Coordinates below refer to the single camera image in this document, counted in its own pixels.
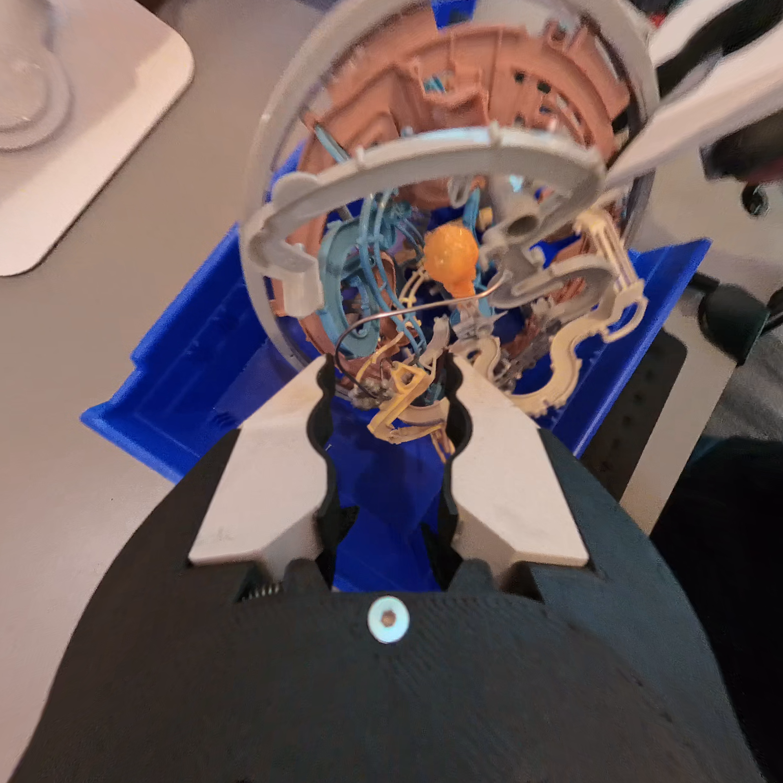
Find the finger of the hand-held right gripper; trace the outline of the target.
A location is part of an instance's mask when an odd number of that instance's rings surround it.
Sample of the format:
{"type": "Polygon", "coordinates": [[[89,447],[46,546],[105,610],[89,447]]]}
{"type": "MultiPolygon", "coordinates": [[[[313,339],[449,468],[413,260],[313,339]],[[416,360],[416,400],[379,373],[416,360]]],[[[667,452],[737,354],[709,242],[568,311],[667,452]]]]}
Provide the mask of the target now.
{"type": "Polygon", "coordinates": [[[781,1],[688,2],[651,43],[660,93],[671,93],[702,62],[739,53],[781,23],[781,1]]]}
{"type": "Polygon", "coordinates": [[[779,111],[781,56],[781,42],[755,42],[719,61],[689,92],[660,106],[608,170],[605,186],[625,185],[678,153],[709,145],[779,111]]]}

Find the white book stand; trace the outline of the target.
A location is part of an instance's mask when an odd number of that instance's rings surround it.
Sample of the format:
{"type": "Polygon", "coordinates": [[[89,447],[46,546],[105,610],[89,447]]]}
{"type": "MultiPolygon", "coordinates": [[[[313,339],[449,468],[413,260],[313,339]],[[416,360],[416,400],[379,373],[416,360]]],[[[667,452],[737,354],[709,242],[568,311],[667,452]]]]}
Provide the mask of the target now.
{"type": "Polygon", "coordinates": [[[2,1],[2,277],[43,262],[193,74],[142,2],[2,1]]]}

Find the grey plastic track piece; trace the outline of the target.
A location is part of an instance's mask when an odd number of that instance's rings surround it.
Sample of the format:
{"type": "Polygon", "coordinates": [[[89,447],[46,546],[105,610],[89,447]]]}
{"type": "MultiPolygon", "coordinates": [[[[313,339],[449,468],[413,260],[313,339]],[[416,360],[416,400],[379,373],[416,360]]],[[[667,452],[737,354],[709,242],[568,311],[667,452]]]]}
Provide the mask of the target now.
{"type": "Polygon", "coordinates": [[[601,154],[544,132],[488,127],[456,128],[397,139],[363,150],[319,173],[295,171],[280,178],[271,200],[244,222],[240,250],[244,278],[258,317],[271,316],[265,279],[287,286],[289,315],[302,318],[324,304],[317,257],[287,239],[309,221],[374,192],[440,179],[523,177],[561,195],[561,201],[525,214],[522,197],[501,197],[504,217],[480,249],[496,260],[509,294],[522,292],[523,253],[590,207],[602,193],[601,154]]]}

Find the black perforated pad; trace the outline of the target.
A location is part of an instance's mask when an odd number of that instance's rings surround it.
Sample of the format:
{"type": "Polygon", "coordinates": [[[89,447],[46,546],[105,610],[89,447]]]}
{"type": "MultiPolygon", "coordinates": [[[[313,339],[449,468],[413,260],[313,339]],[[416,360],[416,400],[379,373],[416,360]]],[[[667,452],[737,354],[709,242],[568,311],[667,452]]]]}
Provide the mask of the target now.
{"type": "Polygon", "coordinates": [[[621,501],[687,355],[680,339],[660,330],[580,457],[616,501],[621,501]]]}

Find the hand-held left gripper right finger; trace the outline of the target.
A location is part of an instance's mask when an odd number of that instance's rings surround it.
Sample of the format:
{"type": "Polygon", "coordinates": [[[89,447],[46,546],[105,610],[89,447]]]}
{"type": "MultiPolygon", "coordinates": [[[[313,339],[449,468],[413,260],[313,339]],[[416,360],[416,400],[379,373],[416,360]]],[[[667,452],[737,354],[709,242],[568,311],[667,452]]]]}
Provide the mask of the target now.
{"type": "Polygon", "coordinates": [[[436,583],[484,562],[496,585],[519,564],[583,568],[589,551],[546,451],[540,428],[466,359],[444,363],[453,447],[443,468],[437,525],[422,524],[436,583]]]}

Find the marble maze ball toy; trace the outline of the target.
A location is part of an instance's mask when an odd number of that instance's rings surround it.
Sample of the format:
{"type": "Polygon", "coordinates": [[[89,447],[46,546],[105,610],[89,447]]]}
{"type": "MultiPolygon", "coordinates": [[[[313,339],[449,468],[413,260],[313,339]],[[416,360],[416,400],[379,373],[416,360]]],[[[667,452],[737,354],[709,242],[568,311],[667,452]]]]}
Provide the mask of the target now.
{"type": "MultiPolygon", "coordinates": [[[[494,122],[597,150],[607,175],[661,100],[653,29],[641,11],[632,2],[467,4],[474,8],[465,20],[442,24],[438,15],[449,11],[435,2],[336,5],[261,116],[242,225],[285,175],[316,174],[397,139],[494,122]]],[[[303,369],[311,354],[332,357],[338,392],[372,418],[392,395],[395,362],[435,372],[414,406],[445,398],[447,352],[523,413],[545,416],[578,387],[582,343],[617,341],[644,317],[645,282],[626,233],[652,178],[604,182],[590,207],[523,253],[517,294],[480,249],[504,217],[501,197],[520,196],[525,214],[537,213],[562,199],[548,185],[475,175],[374,192],[287,239],[317,257],[323,306],[293,317],[287,286],[266,278],[272,315],[259,320],[293,367],[303,369]]]]}

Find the person's black sweater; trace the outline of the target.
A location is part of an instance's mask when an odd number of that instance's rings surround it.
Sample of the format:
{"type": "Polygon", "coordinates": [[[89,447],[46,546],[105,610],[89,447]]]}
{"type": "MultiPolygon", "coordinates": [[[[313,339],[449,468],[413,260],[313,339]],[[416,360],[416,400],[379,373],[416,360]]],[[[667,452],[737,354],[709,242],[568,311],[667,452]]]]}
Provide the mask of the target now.
{"type": "Polygon", "coordinates": [[[781,441],[709,438],[651,539],[707,633],[764,777],[781,781],[781,441]]]}

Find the small blue plastic bin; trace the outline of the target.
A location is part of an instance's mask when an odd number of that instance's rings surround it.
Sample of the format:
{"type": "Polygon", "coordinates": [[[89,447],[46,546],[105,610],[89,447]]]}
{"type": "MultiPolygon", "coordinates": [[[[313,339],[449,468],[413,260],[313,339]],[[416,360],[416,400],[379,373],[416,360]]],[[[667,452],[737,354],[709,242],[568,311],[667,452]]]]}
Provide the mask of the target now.
{"type": "MultiPolygon", "coordinates": [[[[562,409],[537,420],[581,457],[710,249],[707,239],[630,252],[645,280],[648,314],[606,345],[582,343],[579,385],[562,409]]],[[[131,356],[135,370],[82,422],[144,465],[178,482],[227,432],[283,388],[295,371],[269,341],[240,269],[238,229],[213,250],[131,356]]],[[[443,465],[429,438],[379,442],[371,412],[336,396],[328,442],[344,506],[358,517],[339,546],[340,591],[437,590],[420,524],[437,523],[443,465]]]]}

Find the black stand base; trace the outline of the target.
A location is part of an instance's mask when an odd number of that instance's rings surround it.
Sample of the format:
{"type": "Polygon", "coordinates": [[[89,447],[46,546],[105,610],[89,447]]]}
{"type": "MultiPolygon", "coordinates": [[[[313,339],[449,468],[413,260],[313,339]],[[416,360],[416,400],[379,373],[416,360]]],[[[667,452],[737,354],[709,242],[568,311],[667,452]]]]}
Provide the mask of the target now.
{"type": "Polygon", "coordinates": [[[759,338],[774,327],[769,308],[748,291],[700,272],[689,287],[701,293],[698,321],[703,337],[737,367],[743,366],[759,338]]]}

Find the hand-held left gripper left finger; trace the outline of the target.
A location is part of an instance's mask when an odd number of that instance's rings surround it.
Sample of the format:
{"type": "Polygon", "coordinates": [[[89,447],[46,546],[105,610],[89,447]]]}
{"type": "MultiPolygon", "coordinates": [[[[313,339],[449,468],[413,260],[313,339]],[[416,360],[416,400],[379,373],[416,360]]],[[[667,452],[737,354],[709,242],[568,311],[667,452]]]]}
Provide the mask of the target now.
{"type": "Polygon", "coordinates": [[[255,562],[277,582],[289,563],[308,559],[334,580],[338,545],[358,512],[341,506],[327,453],[335,381],[334,360],[323,356],[242,424],[191,564],[255,562]]]}

